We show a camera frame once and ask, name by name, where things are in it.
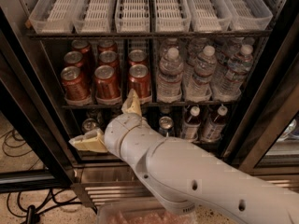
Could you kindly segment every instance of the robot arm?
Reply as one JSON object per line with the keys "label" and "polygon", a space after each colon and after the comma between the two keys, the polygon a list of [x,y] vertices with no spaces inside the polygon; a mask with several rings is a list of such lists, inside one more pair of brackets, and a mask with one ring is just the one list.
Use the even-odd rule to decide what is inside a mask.
{"label": "robot arm", "polygon": [[185,140],[165,138],[136,114],[113,119],[105,144],[173,213],[204,205],[238,223],[299,223],[297,193],[246,175]]}

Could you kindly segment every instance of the refrigerator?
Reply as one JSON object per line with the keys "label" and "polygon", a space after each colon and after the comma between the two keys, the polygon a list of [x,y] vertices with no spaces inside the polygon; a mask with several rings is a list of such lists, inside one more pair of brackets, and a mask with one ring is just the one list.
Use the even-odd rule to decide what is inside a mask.
{"label": "refrigerator", "polygon": [[[298,0],[263,0],[273,14],[264,30],[198,32],[157,32],[152,23],[146,32],[39,34],[29,22],[38,0],[0,0],[1,112],[26,140],[45,168],[0,174],[0,191],[70,187],[90,207],[103,203],[151,196],[131,168],[109,153],[78,151],[69,140],[82,135],[81,125],[89,110],[99,109],[105,124],[120,114],[126,99],[123,81],[121,103],[117,105],[69,105],[64,98],[60,73],[64,56],[73,40],[88,40],[93,50],[98,41],[114,39],[119,45],[123,73],[126,57],[134,41],[143,40],[151,67],[157,63],[155,44],[167,37],[188,41],[194,37],[253,37],[254,68],[235,101],[157,101],[155,76],[151,76],[152,96],[142,104],[151,127],[158,131],[159,107],[171,106],[176,134],[181,113],[188,105],[207,110],[211,105],[227,105],[230,118],[221,139],[212,144],[194,141],[217,158],[281,187],[298,190]],[[149,17],[155,18],[152,4]],[[285,138],[285,130],[292,132]]]}

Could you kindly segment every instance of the floor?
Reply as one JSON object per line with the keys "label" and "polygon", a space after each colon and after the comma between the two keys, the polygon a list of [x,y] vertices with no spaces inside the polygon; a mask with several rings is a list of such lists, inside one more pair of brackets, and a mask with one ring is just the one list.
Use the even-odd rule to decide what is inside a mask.
{"label": "floor", "polygon": [[[44,164],[31,148],[21,140],[17,132],[12,132],[13,127],[0,112],[0,172],[25,171],[32,169],[43,169]],[[55,189],[52,193],[55,195],[55,202],[63,203],[76,198],[72,190]],[[2,224],[20,224],[25,221],[26,210],[30,205],[38,208],[47,198],[49,190],[25,191],[22,194],[0,194],[0,223]],[[78,199],[73,200],[75,204],[57,206],[53,200],[41,208],[37,213],[40,215],[40,224],[96,224],[96,214],[91,208],[82,206]],[[205,207],[198,207],[196,215],[199,223],[220,223],[234,224],[231,219],[212,211]]]}

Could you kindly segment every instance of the white bottle cap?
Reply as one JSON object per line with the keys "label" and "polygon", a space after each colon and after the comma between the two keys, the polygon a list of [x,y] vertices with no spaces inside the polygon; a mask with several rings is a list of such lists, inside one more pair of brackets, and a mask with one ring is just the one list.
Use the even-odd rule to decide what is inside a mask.
{"label": "white bottle cap", "polygon": [[227,107],[225,106],[220,106],[217,110],[218,114],[221,116],[225,116],[227,114]]}
{"label": "white bottle cap", "polygon": [[215,54],[215,49],[212,46],[205,46],[204,48],[204,54],[206,56],[212,56]]}
{"label": "white bottle cap", "polygon": [[170,42],[177,42],[178,41],[177,38],[167,38],[167,40],[170,41]]}
{"label": "white bottle cap", "polygon": [[178,49],[176,48],[170,48],[167,52],[167,56],[170,60],[175,60],[178,58],[179,53],[178,53]]}
{"label": "white bottle cap", "polygon": [[197,106],[193,106],[190,110],[192,116],[198,116],[200,112],[200,108]]}
{"label": "white bottle cap", "polygon": [[243,55],[250,55],[253,52],[253,47],[251,45],[242,45],[241,53]]}

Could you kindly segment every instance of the clear plastic bottle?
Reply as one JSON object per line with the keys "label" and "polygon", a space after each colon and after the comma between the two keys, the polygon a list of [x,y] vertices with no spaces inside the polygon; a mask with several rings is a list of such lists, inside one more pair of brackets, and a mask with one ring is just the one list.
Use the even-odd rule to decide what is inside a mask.
{"label": "clear plastic bottle", "polygon": [[218,89],[224,95],[236,95],[251,70],[253,57],[251,45],[243,45],[241,50],[227,62],[226,72],[222,74]]}
{"label": "clear plastic bottle", "polygon": [[178,96],[183,69],[184,62],[179,56],[178,49],[169,49],[161,58],[157,71],[157,92],[160,97]]}
{"label": "clear plastic bottle", "polygon": [[184,84],[188,84],[193,72],[193,68],[196,65],[197,55],[203,51],[206,44],[209,43],[207,38],[195,37],[190,40],[187,45],[187,58],[184,66]]}
{"label": "clear plastic bottle", "polygon": [[184,115],[180,138],[194,140],[197,137],[197,132],[201,124],[200,119],[200,108],[198,106],[193,106]]}
{"label": "clear plastic bottle", "polygon": [[206,46],[197,56],[192,78],[187,85],[187,90],[190,95],[194,97],[206,95],[216,65],[215,49],[211,46]]}
{"label": "clear plastic bottle", "polygon": [[243,37],[232,37],[223,44],[221,50],[217,50],[216,57],[218,60],[212,82],[217,84],[227,69],[227,62],[231,56],[238,53],[242,47]]}
{"label": "clear plastic bottle", "polygon": [[178,51],[180,51],[179,40],[177,38],[167,38],[162,41],[159,47],[160,59],[164,57],[167,54],[168,50],[171,48],[175,48],[178,49]]}
{"label": "clear plastic bottle", "polygon": [[222,105],[208,114],[201,140],[215,142],[221,138],[221,132],[228,121],[227,111],[227,107]]}

